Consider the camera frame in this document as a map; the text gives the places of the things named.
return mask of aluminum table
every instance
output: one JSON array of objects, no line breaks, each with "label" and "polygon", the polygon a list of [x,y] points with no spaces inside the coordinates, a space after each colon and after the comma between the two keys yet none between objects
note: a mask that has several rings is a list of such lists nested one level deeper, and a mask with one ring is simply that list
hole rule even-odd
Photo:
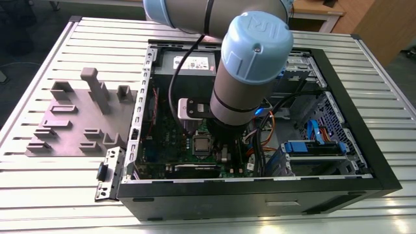
[{"label": "aluminum table", "polygon": [[416,229],[416,111],[368,48],[349,35],[293,32],[295,47],[325,51],[403,190],[320,215],[139,222],[121,203],[95,203],[101,157],[27,157],[55,81],[88,88],[96,67],[108,89],[137,90],[148,39],[195,41],[149,21],[77,18],[60,35],[0,132],[0,231],[56,233],[411,233]]}]

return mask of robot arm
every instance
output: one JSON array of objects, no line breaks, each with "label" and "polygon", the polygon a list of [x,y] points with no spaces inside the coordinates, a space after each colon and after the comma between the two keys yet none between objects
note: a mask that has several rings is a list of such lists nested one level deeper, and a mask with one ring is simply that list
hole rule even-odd
[{"label": "robot arm", "polygon": [[293,46],[292,0],[144,0],[148,17],[223,39],[209,109],[212,134],[233,139],[269,93]]},{"label": "robot arm", "polygon": [[172,28],[224,38],[244,12],[261,11],[288,21],[293,0],[144,0],[148,17]]}]

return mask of white label sticker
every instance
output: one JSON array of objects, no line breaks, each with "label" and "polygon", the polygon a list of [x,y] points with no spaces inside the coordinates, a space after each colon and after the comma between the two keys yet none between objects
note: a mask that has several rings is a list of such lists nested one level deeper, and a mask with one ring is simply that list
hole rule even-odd
[{"label": "white label sticker", "polygon": [[[183,56],[176,56],[173,58],[173,69],[177,68],[180,64]],[[189,70],[209,70],[208,67],[208,58],[207,57],[188,57],[183,63],[181,69]]]},{"label": "white label sticker", "polygon": [[253,170],[255,170],[255,165],[253,165],[253,163],[247,163],[247,169],[248,169],[249,171],[253,171]]}]

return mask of power supply label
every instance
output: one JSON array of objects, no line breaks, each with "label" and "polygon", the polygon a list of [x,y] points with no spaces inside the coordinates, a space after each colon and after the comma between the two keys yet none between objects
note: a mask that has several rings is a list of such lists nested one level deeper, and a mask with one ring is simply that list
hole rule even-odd
[{"label": "power supply label", "polygon": [[[181,62],[183,56],[176,56],[173,58],[173,69],[177,68]],[[209,70],[208,58],[207,57],[188,57],[184,61],[181,69],[189,70]]]}]

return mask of red cable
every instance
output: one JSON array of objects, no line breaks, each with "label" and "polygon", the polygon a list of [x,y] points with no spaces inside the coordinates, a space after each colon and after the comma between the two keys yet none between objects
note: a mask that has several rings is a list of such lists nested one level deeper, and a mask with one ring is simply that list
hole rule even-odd
[{"label": "red cable", "polygon": [[152,127],[153,127],[153,122],[155,122],[155,117],[156,117],[156,111],[157,111],[157,94],[156,94],[156,89],[153,88],[153,95],[155,95],[155,109],[153,109],[153,116],[152,116],[152,122],[151,122],[151,126],[149,126],[149,131],[148,134],[145,135],[145,137],[149,136],[151,131],[152,131]]}]

